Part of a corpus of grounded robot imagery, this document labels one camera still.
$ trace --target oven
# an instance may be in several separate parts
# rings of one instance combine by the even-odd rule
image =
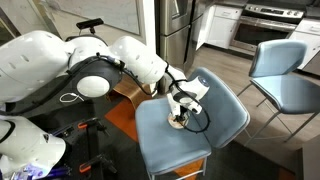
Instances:
[[[287,39],[305,13],[303,9],[292,4],[268,1],[257,3],[259,4],[248,3],[242,11],[231,38],[232,47],[255,52],[261,42]]]
[[[255,52],[259,43],[288,38],[296,24],[241,16],[231,46]]]

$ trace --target black cable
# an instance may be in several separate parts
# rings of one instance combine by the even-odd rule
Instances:
[[[75,70],[71,71],[67,71],[69,76],[63,81],[61,82],[54,90],[52,90],[50,93],[48,93],[44,98],[42,98],[41,100],[38,101],[34,101],[33,105],[24,108],[18,112],[6,112],[6,111],[0,111],[0,115],[3,116],[17,116],[23,113],[26,113],[28,111],[31,111],[41,105],[43,105],[44,103],[46,103],[47,101],[49,101],[51,98],[53,98],[56,94],[58,94],[64,87],[67,86],[67,84],[69,84],[71,82],[71,80],[78,74],[81,72],[81,70],[83,68],[85,68],[86,66],[88,66],[89,64],[99,61],[101,60],[99,57],[97,56],[93,56],[93,57],[89,57],[87,59],[85,59],[84,61],[88,61],[85,62],[81,67],[76,67]]]
[[[206,118],[207,118],[207,124],[206,124],[206,126],[205,126],[203,129],[198,130],[198,131],[192,130],[192,129],[188,128],[187,126],[185,126],[185,124],[182,124],[182,122],[180,122],[180,124],[183,126],[183,128],[185,128],[186,130],[188,130],[188,131],[190,131],[190,132],[200,133],[200,132],[206,131],[206,130],[209,128],[210,123],[211,123],[210,116],[209,116],[207,110],[201,105],[201,103],[200,103],[197,99],[195,99],[195,98],[192,97],[190,94],[188,94],[187,92],[185,92],[183,89],[180,88],[178,82],[181,82],[182,80],[175,80],[174,77],[173,77],[173,75],[168,71],[168,67],[169,67],[169,64],[168,64],[168,62],[167,62],[166,73],[167,73],[167,74],[170,76],[170,78],[172,79],[172,84],[174,84],[180,92],[182,92],[183,94],[185,94],[186,96],[188,96],[189,98],[191,98],[193,101],[195,101],[198,105],[200,105],[200,106],[202,107],[202,110],[203,110],[204,114],[206,115]]]
[[[140,81],[136,78],[136,76],[131,72],[129,71],[128,69],[124,69],[123,70],[124,73],[126,73],[129,77],[131,77],[131,79],[134,80],[134,82],[140,87],[140,89],[147,95],[153,95],[156,91],[157,91],[157,84],[156,83],[156,86],[155,88],[153,89],[153,91],[151,93],[147,92],[143,87],[142,87],[142,84],[140,83]]]

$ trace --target kitchen cabinet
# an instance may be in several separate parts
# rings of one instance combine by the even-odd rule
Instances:
[[[217,6],[207,37],[207,44],[228,49],[242,10]]]
[[[306,56],[298,69],[303,69],[320,50],[320,36],[294,31],[290,39],[302,40],[307,44]]]
[[[207,10],[203,14],[203,19],[201,22],[201,29],[200,29],[199,39],[198,39],[198,44],[196,49],[199,49],[207,40],[209,31],[211,28],[211,23],[212,23],[215,8],[216,6],[210,6],[209,8],[207,8]]]

